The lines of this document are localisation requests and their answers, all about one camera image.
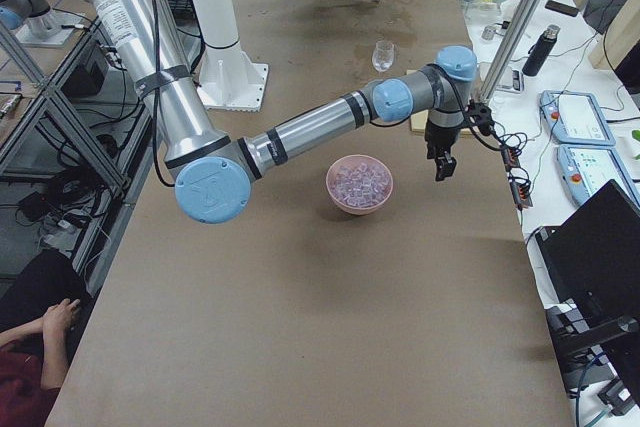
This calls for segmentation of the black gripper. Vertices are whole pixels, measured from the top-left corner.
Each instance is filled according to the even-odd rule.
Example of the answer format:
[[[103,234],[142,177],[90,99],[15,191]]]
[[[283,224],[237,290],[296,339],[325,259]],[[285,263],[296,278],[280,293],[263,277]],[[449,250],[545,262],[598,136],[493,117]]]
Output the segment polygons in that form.
[[[442,127],[431,121],[426,123],[424,139],[427,158],[435,161],[437,182],[452,177],[455,172],[457,161],[451,155],[451,150],[459,139],[460,131],[460,126]]]

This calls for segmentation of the seated person's hands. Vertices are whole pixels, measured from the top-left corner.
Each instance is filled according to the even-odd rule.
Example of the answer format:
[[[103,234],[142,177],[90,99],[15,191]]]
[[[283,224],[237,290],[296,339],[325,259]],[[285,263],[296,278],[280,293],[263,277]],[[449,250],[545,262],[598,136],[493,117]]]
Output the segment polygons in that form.
[[[80,315],[80,300],[63,299],[47,309],[42,317],[42,334],[46,346],[63,342]]]

